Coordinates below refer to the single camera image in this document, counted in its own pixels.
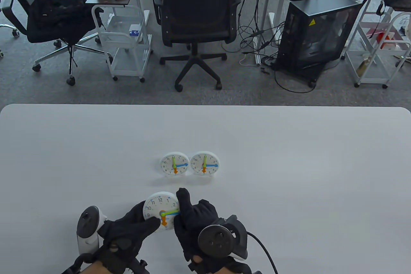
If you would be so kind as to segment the person's left hand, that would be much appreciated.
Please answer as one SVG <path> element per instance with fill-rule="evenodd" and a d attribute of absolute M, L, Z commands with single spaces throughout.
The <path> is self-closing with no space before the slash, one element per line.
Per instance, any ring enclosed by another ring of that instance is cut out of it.
<path fill-rule="evenodd" d="M 116 221 L 106 220 L 97 234 L 103 238 L 102 248 L 95 259 L 109 273 L 123 274 L 136 259 L 143 241 L 160 226 L 157 217 L 144 218 L 145 201 L 135 205 L 125 216 Z"/>

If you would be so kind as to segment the person's right hand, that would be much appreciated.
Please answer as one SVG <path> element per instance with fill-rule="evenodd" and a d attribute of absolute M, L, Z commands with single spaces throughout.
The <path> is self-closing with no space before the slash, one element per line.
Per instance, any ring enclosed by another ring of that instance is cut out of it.
<path fill-rule="evenodd" d="M 179 215 L 174 218 L 174 230 L 184 258 L 189 262 L 189 269 L 197 274 L 251 274 L 251 268 L 245 263 L 230 256 L 215 258 L 200 249 L 198 236 L 201 231 L 219 218 L 214 205 L 205 199 L 192 205 L 186 188 L 179 188 L 176 197 L 179 201 Z"/>

